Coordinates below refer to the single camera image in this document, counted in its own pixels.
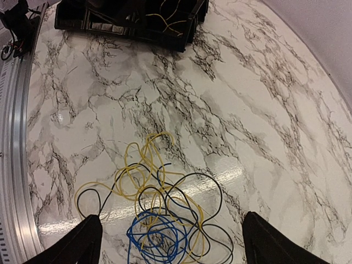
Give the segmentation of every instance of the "yellow wire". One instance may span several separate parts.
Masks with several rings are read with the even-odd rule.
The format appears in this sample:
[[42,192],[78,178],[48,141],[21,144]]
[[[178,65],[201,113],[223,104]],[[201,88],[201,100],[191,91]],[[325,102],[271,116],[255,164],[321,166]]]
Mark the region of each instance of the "yellow wire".
[[[77,204],[78,193],[84,187],[86,187],[88,185],[99,185],[99,186],[104,187],[105,189],[111,191],[112,193],[114,193],[114,194],[116,194],[118,196],[122,196],[122,197],[124,197],[127,200],[133,201],[134,202],[134,211],[135,211],[135,215],[136,215],[137,219],[138,219],[137,203],[138,203],[138,197],[139,197],[139,195],[141,193],[146,194],[146,195],[152,195],[152,200],[151,200],[151,203],[150,203],[150,205],[151,205],[151,207],[150,207],[151,209],[150,210],[151,211],[153,211],[154,209],[157,208],[156,207],[156,203],[158,201],[159,204],[158,204],[157,211],[158,211],[158,214],[160,214],[161,211],[162,211],[162,205],[163,205],[163,199],[162,199],[161,193],[166,193],[166,192],[170,191],[170,189],[172,188],[172,186],[165,186],[166,174],[174,174],[174,175],[182,175],[182,176],[184,176],[183,173],[169,172],[169,171],[165,170],[164,162],[162,160],[162,157],[161,157],[157,147],[154,144],[154,141],[158,137],[163,136],[163,135],[169,136],[171,138],[172,145],[174,145],[174,138],[173,138],[172,134],[170,134],[167,131],[161,132],[159,134],[155,134],[155,133],[148,134],[147,137],[146,137],[146,144],[142,148],[140,148],[140,146],[139,146],[139,144],[137,142],[131,142],[130,144],[128,144],[128,146],[126,147],[126,150],[125,150],[125,154],[124,154],[124,165],[125,165],[125,167],[119,169],[116,172],[115,177],[114,177],[116,191],[111,189],[106,184],[100,183],[100,182],[97,182],[97,181],[87,182],[87,183],[83,184],[80,188],[78,188],[77,192],[75,193],[75,197],[74,197],[75,206],[76,206],[77,211],[79,212],[78,204]],[[128,151],[131,148],[131,146],[136,146],[136,149],[137,149],[138,154],[140,156],[140,160],[139,160],[138,163],[136,163],[136,164],[134,164],[132,166],[129,166],[128,165],[128,161],[127,161],[127,157],[129,156]],[[156,156],[157,156],[157,158],[158,158],[158,160],[159,160],[159,162],[161,164],[161,168],[157,167],[154,164],[153,153],[156,154]],[[139,168],[139,165],[143,164],[143,163],[145,165],[147,165],[148,167],[150,167],[150,172],[149,172],[147,177],[146,177],[145,173],[143,172],[143,170],[141,170]],[[142,176],[142,183],[141,184],[136,183],[134,177],[130,173],[132,171],[137,171],[139,174],[141,174],[141,176]],[[149,181],[151,179],[151,175],[152,175],[153,172],[159,173],[160,187],[158,188],[158,190],[160,192],[158,192],[156,190],[154,190],[154,191],[145,191],[146,189],[148,189],[151,186],[155,187],[155,185],[149,184]],[[136,190],[135,193],[132,193],[132,194],[124,193],[123,187],[122,187],[122,179],[124,177],[126,177],[126,176],[132,182],[132,184],[133,184],[133,186],[134,186],[134,188]],[[180,183],[178,183],[175,187],[173,187],[173,189],[175,189],[176,187],[180,186],[184,181],[185,181],[185,179],[183,179]],[[203,233],[201,232],[202,224],[204,222],[204,211],[203,211],[202,207],[200,205],[198,205],[187,194],[185,194],[185,196],[189,200],[189,202],[196,207],[196,209],[197,209],[197,211],[199,212],[199,215],[200,215],[200,218],[198,219],[199,230],[197,231],[197,235],[195,237],[194,243],[193,243],[190,251],[188,252],[187,256],[185,257],[185,259],[181,262],[182,264],[190,264],[190,263],[195,263],[195,262],[199,261],[203,257],[204,252],[205,252],[205,237],[204,237]],[[187,202],[184,199],[182,199],[182,198],[179,198],[179,197],[176,197],[176,196],[172,196],[172,199],[178,200],[181,203],[183,203],[184,205],[188,205]],[[170,200],[168,200],[168,202],[167,202],[167,207],[169,208],[169,206],[170,206]],[[173,219],[173,221],[175,221],[176,223],[180,224],[181,226],[185,226],[185,227],[192,227],[193,226],[192,224],[184,224],[184,223],[178,221],[172,215],[170,215],[170,217]],[[151,216],[149,218],[149,221],[146,220],[146,223],[141,223],[141,224],[143,226],[145,226],[148,230],[150,230],[150,228],[152,228],[152,226],[157,222],[157,220],[158,220],[158,217],[155,217],[155,219],[153,219],[153,217]],[[199,258],[197,258],[195,260],[192,259],[191,261],[186,262],[186,260],[190,258],[191,254],[195,250],[195,247],[198,244],[198,240],[199,240],[200,236],[202,237],[201,238],[201,240],[202,240],[202,253],[201,253],[201,255],[199,256]],[[142,248],[144,247],[144,243],[145,243],[145,238],[142,241],[142,245],[141,245]]]
[[160,18],[163,20],[163,22],[165,23],[166,28],[164,29],[163,33],[164,33],[167,29],[170,29],[170,30],[176,32],[176,33],[177,33],[177,36],[180,36],[180,35],[183,34],[183,33],[179,32],[179,31],[177,31],[177,30],[172,29],[172,28],[170,27],[170,25],[177,24],[177,23],[181,23],[181,22],[186,22],[186,20],[177,21],[177,22],[173,22],[173,23],[171,23],[171,24],[168,24],[168,23],[166,22],[165,18],[164,18],[162,15],[159,15],[159,14],[147,14],[146,17],[150,17],[150,16],[152,16],[152,15],[155,15],[155,16],[157,16],[157,17],[160,17]]

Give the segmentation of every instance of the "tangled wire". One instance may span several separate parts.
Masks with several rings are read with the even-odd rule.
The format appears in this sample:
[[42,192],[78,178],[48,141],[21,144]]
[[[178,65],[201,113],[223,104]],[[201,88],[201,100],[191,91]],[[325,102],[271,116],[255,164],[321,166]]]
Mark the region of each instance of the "tangled wire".
[[[210,222],[221,210],[223,195],[220,185],[213,177],[204,173],[183,175],[182,173],[166,171],[166,166],[171,163],[164,164],[162,162],[153,143],[156,138],[165,134],[169,135],[173,141],[170,133],[163,132],[148,135],[147,143],[142,148],[139,148],[139,145],[135,142],[129,144],[125,152],[125,167],[118,171],[111,188],[96,181],[82,185],[75,195],[78,212],[85,218],[80,209],[79,201],[81,196],[88,191],[95,192],[98,197],[98,215],[101,214],[112,193],[134,201],[135,218],[126,232],[129,238],[128,263],[130,263],[132,245],[139,250],[146,263],[187,264],[203,263],[203,258],[207,255],[210,256],[214,244],[221,246],[228,252],[227,255],[223,256],[223,259],[216,263],[231,263],[234,244],[230,235],[221,226]],[[127,165],[128,149],[132,145],[137,147],[141,160]],[[153,162],[152,150],[161,162],[160,167],[156,167]],[[133,177],[131,171],[137,171],[140,174],[139,179]],[[166,174],[181,175],[181,178],[172,184],[166,181]],[[122,186],[122,179],[125,176],[129,177],[136,192],[125,193]],[[205,179],[208,181],[208,185],[218,189],[217,193],[219,193],[220,199],[213,215],[209,214],[208,217],[205,217],[206,211],[180,188],[180,185],[191,177]],[[90,187],[80,192],[88,185],[100,185],[109,190],[103,204],[101,204],[100,194],[95,188]],[[205,227],[212,227],[213,231],[216,229],[217,236],[222,232],[226,236],[226,241],[216,239],[205,231]]]

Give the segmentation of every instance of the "white wall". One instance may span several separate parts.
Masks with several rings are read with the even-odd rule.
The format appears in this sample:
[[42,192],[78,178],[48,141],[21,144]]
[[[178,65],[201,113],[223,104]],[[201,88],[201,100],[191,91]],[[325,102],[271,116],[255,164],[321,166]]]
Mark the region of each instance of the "white wall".
[[352,0],[263,0],[306,43],[352,108]]

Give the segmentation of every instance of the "black wire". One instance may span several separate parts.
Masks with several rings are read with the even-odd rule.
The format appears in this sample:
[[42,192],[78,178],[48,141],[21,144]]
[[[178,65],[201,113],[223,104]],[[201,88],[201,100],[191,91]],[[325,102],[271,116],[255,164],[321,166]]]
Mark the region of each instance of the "black wire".
[[[138,164],[138,163],[132,163],[132,164],[129,165],[129,167],[130,167],[130,166],[134,166],[134,165],[136,165],[136,164]],[[149,170],[144,164],[138,164],[138,165],[144,167],[144,168],[150,173],[150,170]],[[115,188],[115,186],[116,186],[116,182],[120,179],[120,177],[122,176],[123,173],[125,173],[125,170],[123,170],[123,171],[120,173],[120,175],[117,177],[116,181],[115,181],[114,184],[112,185],[111,190],[110,190],[109,194],[106,196],[106,198],[105,198],[105,200],[104,200],[104,202],[103,202],[102,205],[101,205],[100,195],[99,195],[99,193],[98,193],[98,191],[97,191],[96,189],[88,188],[88,189],[82,191],[82,192],[79,194],[79,196],[78,196],[78,198],[77,198],[77,208],[78,208],[79,213],[80,213],[84,218],[85,218],[85,216],[83,215],[83,213],[81,212],[81,209],[80,209],[80,207],[79,207],[79,200],[80,200],[82,194],[86,193],[87,191],[94,191],[94,192],[98,195],[98,199],[99,199],[99,213],[98,213],[98,215],[100,216],[100,214],[101,214],[103,208],[105,207],[105,204],[106,204],[107,200],[109,199],[109,197],[110,197],[111,194],[112,194],[112,190],[113,190],[113,189]],[[158,177],[156,177],[153,173],[151,173],[151,175],[153,176],[153,178],[155,178],[156,180],[158,180],[159,185],[160,185],[160,179],[158,179]],[[180,188],[178,188],[178,186],[177,186],[178,184],[180,184],[180,183],[181,183],[183,180],[185,180],[186,178],[192,177],[192,176],[199,176],[199,175],[202,176],[202,177],[206,177],[206,178],[212,180],[212,181],[216,184],[216,186],[217,186],[217,188],[218,188],[218,190],[219,190],[219,193],[220,193],[220,202],[219,202],[217,211],[216,211],[212,216],[209,216],[208,218],[206,218],[206,219],[203,221],[203,223],[202,223],[201,226],[200,226],[199,223],[198,223],[199,216],[197,215],[196,211],[191,208],[191,204],[190,204],[190,202],[188,201],[186,194],[185,194]],[[191,228],[190,228],[190,231],[188,232],[188,235],[189,235],[189,240],[188,240],[188,241],[189,241],[189,242],[188,242],[188,250],[186,250],[187,254],[191,251],[191,241],[192,241],[193,237],[195,236],[195,234],[196,234],[197,232],[201,232],[201,233],[203,234],[203,237],[206,239],[206,244],[207,244],[207,250],[206,250],[205,253],[203,253],[203,257],[206,256],[207,254],[209,254],[209,252],[211,251],[211,247],[212,247],[211,241],[213,241],[214,243],[217,243],[218,245],[223,246],[224,248],[226,248],[226,249],[229,251],[228,257],[227,257],[224,261],[220,262],[219,264],[228,263],[229,260],[230,260],[229,263],[232,263],[232,260],[233,260],[233,258],[234,258],[234,256],[233,256],[234,243],[233,243],[233,241],[232,241],[232,239],[231,239],[231,236],[229,235],[229,233],[228,233],[224,228],[220,227],[219,225],[212,224],[212,223],[206,223],[206,222],[210,221],[211,219],[215,218],[215,216],[217,216],[217,215],[219,214],[220,210],[221,210],[221,206],[222,206],[222,202],[223,202],[223,194],[222,194],[221,186],[218,184],[218,182],[217,182],[213,177],[211,177],[211,176],[209,176],[209,175],[207,175],[207,174],[205,174],[205,173],[200,173],[200,172],[199,172],[199,173],[196,173],[196,172],[193,172],[193,173],[189,173],[189,174],[187,174],[187,175],[181,177],[175,184],[171,184],[171,183],[168,183],[168,182],[166,182],[166,181],[164,182],[164,184],[166,184],[166,185],[168,185],[168,186],[171,186],[171,188],[170,188],[168,191],[166,191],[164,194],[160,191],[160,189],[156,188],[155,186],[148,186],[148,187],[144,188],[144,190],[138,195],[138,198],[137,198],[140,208],[141,208],[144,212],[146,212],[146,211],[149,211],[149,212],[150,212],[151,210],[154,210],[154,209],[156,209],[156,210],[163,209],[163,210],[164,210],[164,214],[161,214],[161,213],[160,213],[160,215],[162,215],[162,216],[172,216],[172,217],[181,219],[181,220],[184,221],[184,222],[189,223],[189,224],[191,225]],[[143,196],[144,192],[145,192],[146,190],[149,190],[149,189],[153,189],[153,190],[155,190],[156,192],[158,192],[158,193],[160,194],[160,196],[162,197],[162,200],[163,200],[163,203],[164,203],[164,206],[165,206],[165,207],[145,208],[145,207],[142,205],[142,201],[141,201],[142,196]],[[185,217],[181,217],[181,216],[177,215],[174,211],[172,211],[170,208],[168,208],[168,199],[171,199],[171,201],[172,201],[174,204],[179,205],[179,204],[176,203],[176,202],[172,199],[172,197],[171,197],[171,192],[172,192],[173,190],[179,192],[179,193],[183,196],[184,201],[185,201],[186,204],[187,204],[187,207],[186,207],[186,206],[184,206],[184,207],[186,207],[186,208],[191,212],[191,214],[192,214],[192,216],[193,216],[193,218],[194,218],[194,221],[192,221],[192,220],[190,220],[190,219],[188,219],[188,218],[185,218]],[[228,240],[230,241],[230,246],[228,246],[228,245],[226,245],[225,243],[223,243],[223,242],[221,242],[221,241],[219,241],[219,240],[213,238],[212,236],[210,236],[210,235],[204,230],[204,227],[214,227],[214,228],[218,228],[219,230],[221,230],[221,231],[227,236]],[[197,263],[199,263],[199,264],[205,264],[205,263],[203,263],[203,262],[200,262],[200,261],[197,261],[197,260],[196,260],[196,258],[199,258],[200,255],[197,255],[197,254],[195,254],[194,252],[192,252],[189,256],[190,256],[193,260],[195,260]]]
[[[12,44],[10,44],[10,46],[7,45],[6,47],[4,47],[4,48],[1,50],[1,59],[2,59],[3,61],[8,60],[8,59],[11,57],[11,55],[12,55],[12,53],[13,53],[13,51],[14,51],[15,35],[13,34],[13,32],[12,32],[11,29],[9,29],[9,31],[10,31],[11,37],[12,37]],[[10,51],[7,52],[7,54],[8,54],[7,57],[4,57],[5,49],[6,49],[6,48],[9,48]]]

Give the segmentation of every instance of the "black plastic crate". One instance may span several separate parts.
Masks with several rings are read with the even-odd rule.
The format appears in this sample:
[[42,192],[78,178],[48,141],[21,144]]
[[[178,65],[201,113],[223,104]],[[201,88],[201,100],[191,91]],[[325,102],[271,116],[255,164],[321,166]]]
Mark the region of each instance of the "black plastic crate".
[[[71,1],[63,0],[58,4],[56,29],[87,31],[151,42],[179,52],[184,52],[186,44],[193,42],[197,25],[204,22],[208,10],[208,0],[148,0],[140,2],[144,5],[142,9],[141,6],[139,10],[127,8],[128,16],[125,21],[116,21],[110,6],[94,9],[87,4],[72,5]],[[167,21],[169,27],[160,13],[165,18],[173,14]]]

